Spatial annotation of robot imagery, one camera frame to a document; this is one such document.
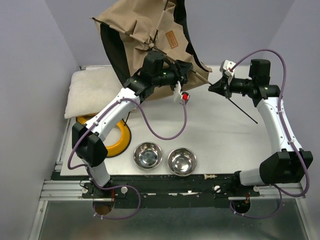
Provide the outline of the black tent pole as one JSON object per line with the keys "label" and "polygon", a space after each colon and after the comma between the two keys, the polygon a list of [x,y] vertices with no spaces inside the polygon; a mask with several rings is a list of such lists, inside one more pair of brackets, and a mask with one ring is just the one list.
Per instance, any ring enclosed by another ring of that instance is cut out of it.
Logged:
{"label": "black tent pole", "polygon": [[131,78],[124,87],[141,102],[209,83],[211,69],[192,45],[183,0],[128,0],[124,45]]}
{"label": "black tent pole", "polygon": [[232,101],[230,98],[227,98],[227,100],[233,104],[238,110],[240,110],[243,114],[245,114],[250,120],[252,120],[255,124],[258,124],[258,122],[251,117],[246,111],[244,111],[238,104],[236,104],[234,101]]}

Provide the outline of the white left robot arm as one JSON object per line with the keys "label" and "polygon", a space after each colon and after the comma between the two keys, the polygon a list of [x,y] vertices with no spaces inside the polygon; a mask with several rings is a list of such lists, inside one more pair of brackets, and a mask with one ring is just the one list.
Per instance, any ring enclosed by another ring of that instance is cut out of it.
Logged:
{"label": "white left robot arm", "polygon": [[140,108],[155,88],[169,86],[174,97],[186,105],[189,95],[182,91],[188,82],[193,65],[182,60],[170,61],[163,53],[151,50],[142,67],[128,78],[116,97],[97,115],[72,126],[72,152],[82,159],[89,177],[94,181],[93,191],[101,198],[111,191],[110,174],[104,164],[108,150],[104,145],[111,130],[134,108]]}

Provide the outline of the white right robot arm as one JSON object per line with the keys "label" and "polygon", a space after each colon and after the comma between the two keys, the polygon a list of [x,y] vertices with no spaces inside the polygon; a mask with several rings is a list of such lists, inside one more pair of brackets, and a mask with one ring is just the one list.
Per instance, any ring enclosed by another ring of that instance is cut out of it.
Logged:
{"label": "white right robot arm", "polygon": [[235,62],[221,63],[222,77],[208,90],[226,99],[232,94],[241,94],[252,99],[254,107],[261,115],[268,133],[271,156],[258,168],[237,171],[230,183],[230,191],[241,196],[248,186],[298,183],[313,161],[310,151],[305,151],[295,138],[280,99],[281,90],[270,84],[271,63],[266,59],[253,59],[250,62],[248,78],[236,78],[232,67]]}

